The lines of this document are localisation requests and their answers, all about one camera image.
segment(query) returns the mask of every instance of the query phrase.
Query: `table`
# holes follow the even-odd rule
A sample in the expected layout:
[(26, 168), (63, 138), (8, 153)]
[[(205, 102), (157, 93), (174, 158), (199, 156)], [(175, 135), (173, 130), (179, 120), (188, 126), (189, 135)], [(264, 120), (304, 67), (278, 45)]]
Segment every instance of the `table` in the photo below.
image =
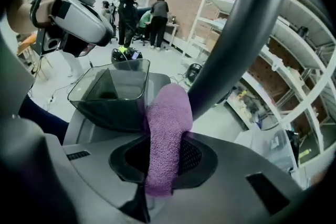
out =
[(172, 23), (167, 23), (166, 26), (174, 27), (173, 32), (172, 32), (172, 37), (171, 37), (170, 42), (169, 42), (169, 47), (171, 47), (172, 44), (173, 44), (173, 41), (174, 41), (174, 37), (175, 37), (175, 33), (176, 33), (176, 29), (178, 28), (179, 25), (177, 25), (177, 24), (172, 24)]

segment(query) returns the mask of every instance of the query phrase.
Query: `brick wall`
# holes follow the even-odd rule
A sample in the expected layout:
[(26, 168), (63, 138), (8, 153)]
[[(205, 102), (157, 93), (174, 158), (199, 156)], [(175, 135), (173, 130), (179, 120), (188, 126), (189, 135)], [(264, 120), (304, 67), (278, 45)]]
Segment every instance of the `brick wall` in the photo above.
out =
[[(156, 0), (149, 0), (152, 5)], [(179, 25), (176, 37), (187, 40), (193, 22), (195, 20), (201, 0), (166, 0), (169, 10), (173, 16), (176, 16), (176, 22)], [(215, 19), (218, 14), (218, 9), (214, 5), (205, 5), (201, 16), (208, 19)], [(197, 23), (195, 34), (197, 36), (207, 38), (210, 32), (210, 27), (207, 24)]]

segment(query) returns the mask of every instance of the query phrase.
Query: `gray floor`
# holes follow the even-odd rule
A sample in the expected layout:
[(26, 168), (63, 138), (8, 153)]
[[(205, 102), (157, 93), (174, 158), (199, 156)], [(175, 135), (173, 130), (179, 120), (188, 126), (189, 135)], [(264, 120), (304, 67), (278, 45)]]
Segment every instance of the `gray floor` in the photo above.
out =
[[(108, 44), (104, 48), (96, 47), (87, 56), (79, 58), (83, 68), (85, 70), (90, 68), (89, 59), (94, 66), (110, 64), (111, 50), (117, 48), (117, 46), (117, 41), (114, 40), (112, 44)], [(151, 50), (149, 45), (143, 47), (139, 41), (134, 42), (132, 46), (139, 49), (144, 58), (150, 60), (151, 72), (166, 74), (171, 77), (172, 82), (182, 80), (180, 74), (183, 74), (186, 68), (180, 65), (180, 52), (173, 48), (157, 52), (156, 50)], [(70, 79), (67, 77), (70, 68), (59, 52), (47, 55), (47, 59), (52, 67), (48, 65), (47, 61), (42, 61), (41, 67), (45, 76), (42, 72), (39, 73), (31, 91), (32, 99), (50, 113), (69, 122), (75, 111), (75, 108), (67, 100), (68, 93), (72, 89)], [(186, 88), (183, 81), (180, 82), (180, 85)], [(55, 101), (48, 104), (50, 97), (56, 89), (59, 90), (54, 94)], [(233, 141), (239, 132), (244, 129), (242, 121), (230, 107), (227, 108), (225, 105), (219, 105), (210, 109), (196, 120), (192, 131)]]

